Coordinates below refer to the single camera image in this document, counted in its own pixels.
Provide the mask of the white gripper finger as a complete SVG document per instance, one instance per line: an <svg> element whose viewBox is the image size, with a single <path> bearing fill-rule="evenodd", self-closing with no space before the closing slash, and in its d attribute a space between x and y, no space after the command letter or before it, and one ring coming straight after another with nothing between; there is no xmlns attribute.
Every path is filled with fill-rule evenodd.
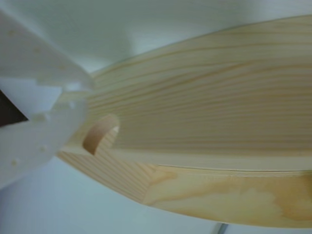
<svg viewBox="0 0 312 234"><path fill-rule="evenodd" d="M39 85L61 87L66 92L93 88L91 77L79 65L3 7L0 9L0 76L34 79Z"/></svg>
<svg viewBox="0 0 312 234"><path fill-rule="evenodd" d="M0 186L47 163L83 124L86 91L62 91L56 102L24 112L0 93Z"/></svg>

